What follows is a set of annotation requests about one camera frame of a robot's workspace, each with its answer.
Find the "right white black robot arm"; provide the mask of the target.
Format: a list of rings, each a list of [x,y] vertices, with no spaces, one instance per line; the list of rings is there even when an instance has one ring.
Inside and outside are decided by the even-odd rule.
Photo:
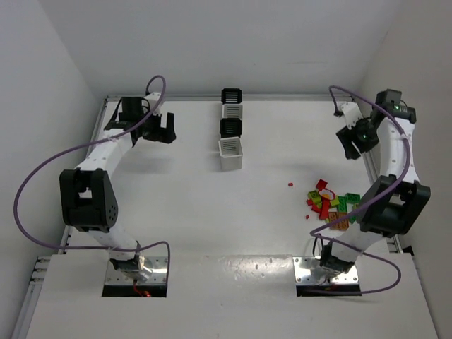
[[[354,102],[336,106],[335,115],[345,120],[336,134],[345,157],[356,160],[378,147],[381,164],[379,177],[358,203],[357,225],[330,240],[321,252],[321,270],[332,276],[348,272],[374,243],[406,234],[431,196],[417,176],[412,155],[416,111],[402,104],[400,91],[379,92],[368,117]]]

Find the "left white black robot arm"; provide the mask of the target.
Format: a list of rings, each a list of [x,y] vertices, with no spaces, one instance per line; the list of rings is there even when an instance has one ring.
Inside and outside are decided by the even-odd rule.
[[[162,125],[161,105],[160,93],[122,97],[100,134],[100,143],[75,169],[65,169],[59,176],[65,224],[106,247],[114,269],[135,283],[149,280],[152,266],[138,252],[138,241],[117,222],[119,205],[111,176],[139,139],[166,144],[175,140],[174,114],[167,113]]]

